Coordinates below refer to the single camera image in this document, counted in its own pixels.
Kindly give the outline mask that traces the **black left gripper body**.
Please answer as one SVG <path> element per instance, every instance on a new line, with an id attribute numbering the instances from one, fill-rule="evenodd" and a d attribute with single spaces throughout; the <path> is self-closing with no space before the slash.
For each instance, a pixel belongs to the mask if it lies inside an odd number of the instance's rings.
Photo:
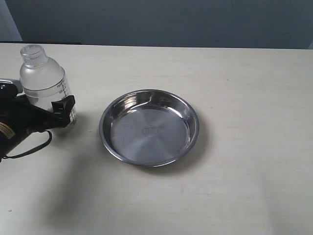
<path id="1" fill-rule="evenodd" d="M 29 132 L 22 127 L 22 107 L 27 101 L 19 80 L 0 80 L 0 158 L 6 159 L 7 154 L 16 148 L 28 136 Z"/>

